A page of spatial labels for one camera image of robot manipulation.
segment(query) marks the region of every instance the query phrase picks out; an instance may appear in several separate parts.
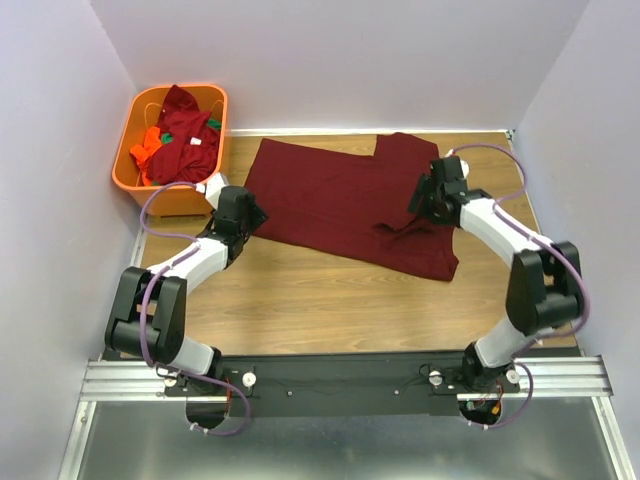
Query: lavender wall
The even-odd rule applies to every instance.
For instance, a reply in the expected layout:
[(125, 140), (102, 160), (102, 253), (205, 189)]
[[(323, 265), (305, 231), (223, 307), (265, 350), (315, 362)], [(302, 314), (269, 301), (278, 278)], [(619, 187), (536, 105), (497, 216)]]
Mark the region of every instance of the lavender wall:
[(543, 231), (580, 247), (593, 296), (580, 344), (604, 357), (613, 406), (640, 471), (638, 25), (636, 0), (592, 0), (529, 107), (516, 144)]
[(57, 478), (136, 232), (110, 169), (133, 83), (88, 2), (0, 5), (0, 478)]
[(232, 126), (505, 128), (587, 0), (92, 0), (138, 87), (209, 82)]

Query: wooden table surface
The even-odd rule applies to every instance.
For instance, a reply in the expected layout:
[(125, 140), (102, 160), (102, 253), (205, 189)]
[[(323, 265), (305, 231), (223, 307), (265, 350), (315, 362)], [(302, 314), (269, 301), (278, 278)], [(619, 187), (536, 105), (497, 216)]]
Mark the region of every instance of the wooden table surface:
[[(444, 155), (466, 143), (490, 142), (508, 148), (502, 133), (428, 134)], [(375, 135), (294, 136), (276, 140), (327, 150), (369, 155)], [(233, 184), (243, 185), (261, 138), (232, 142)], [(461, 152), (471, 167), (470, 188), (494, 197), (517, 190), (512, 161), (488, 149)], [(525, 225), (536, 228), (526, 197), (505, 205)], [(166, 232), (197, 234), (204, 217), (154, 218)], [(160, 263), (186, 241), (150, 237), (142, 265)], [(187, 334), (223, 354), (333, 353), (462, 349), (504, 314), (509, 270), (482, 242), (456, 230), (460, 260), (452, 282), (412, 277), (384, 267), (303, 247), (252, 238), (226, 271), (210, 277), (187, 299)], [(573, 338), (546, 345), (575, 345)]]

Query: laundry basket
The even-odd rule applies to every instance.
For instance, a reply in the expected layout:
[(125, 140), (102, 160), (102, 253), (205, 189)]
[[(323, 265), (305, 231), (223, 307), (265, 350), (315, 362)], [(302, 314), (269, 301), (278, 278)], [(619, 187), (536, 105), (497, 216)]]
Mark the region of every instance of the laundry basket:
[[(210, 110), (211, 118), (220, 122), (218, 161), (212, 176), (226, 173), (229, 168), (230, 137), (228, 136), (228, 100), (226, 92), (215, 85), (180, 85), (198, 101), (200, 110)], [(129, 153), (134, 145), (141, 145), (145, 132), (156, 124), (162, 103), (171, 85), (153, 87), (140, 93), (131, 104), (129, 116), (118, 147), (111, 177), (114, 183), (129, 193), (142, 206), (160, 187), (142, 184), (140, 170)], [(211, 211), (202, 194), (187, 186), (173, 187), (161, 193), (149, 208), (150, 215), (198, 215)]]

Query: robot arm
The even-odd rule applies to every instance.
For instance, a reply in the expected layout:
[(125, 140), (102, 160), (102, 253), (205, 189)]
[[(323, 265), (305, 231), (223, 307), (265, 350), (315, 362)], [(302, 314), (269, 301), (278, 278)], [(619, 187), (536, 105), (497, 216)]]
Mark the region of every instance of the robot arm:
[(474, 391), (486, 390), (512, 364), (513, 357), (540, 335), (566, 325), (582, 314), (582, 293), (575, 279), (536, 243), (536, 237), (556, 249), (579, 272), (578, 250), (569, 242), (553, 243), (526, 228), (511, 228), (495, 213), (495, 200), (483, 190), (469, 190), (459, 157), (432, 162), (409, 206), (412, 213), (441, 225), (454, 225), (475, 235), (511, 267), (506, 315), (484, 337), (465, 350), (462, 381)]
[[(190, 245), (169, 260), (148, 269), (127, 268), (116, 291), (105, 332), (107, 347), (137, 357), (140, 348), (140, 309), (151, 278), (165, 267), (151, 293), (153, 312), (148, 311), (146, 335), (154, 361), (199, 375), (219, 379), (222, 356), (218, 349), (199, 343), (184, 334), (186, 298), (211, 275), (226, 269), (240, 255), (250, 235), (264, 223), (266, 214), (256, 205), (255, 196), (243, 187), (231, 186), (217, 174), (204, 194), (215, 210), (205, 229)], [(182, 257), (192, 253), (182, 261)]]

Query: orange clothing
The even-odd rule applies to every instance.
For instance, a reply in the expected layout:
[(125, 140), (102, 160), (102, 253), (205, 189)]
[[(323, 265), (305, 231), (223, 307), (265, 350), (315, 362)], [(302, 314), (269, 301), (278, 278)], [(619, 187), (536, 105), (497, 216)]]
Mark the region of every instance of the orange clothing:
[(145, 187), (149, 187), (152, 184), (151, 179), (147, 176), (149, 159), (161, 146), (160, 129), (158, 127), (151, 127), (147, 130), (147, 133), (144, 134), (143, 144), (134, 145), (131, 147), (131, 150), (129, 150), (129, 153), (136, 159), (136, 165), (138, 165), (140, 169), (140, 178)]

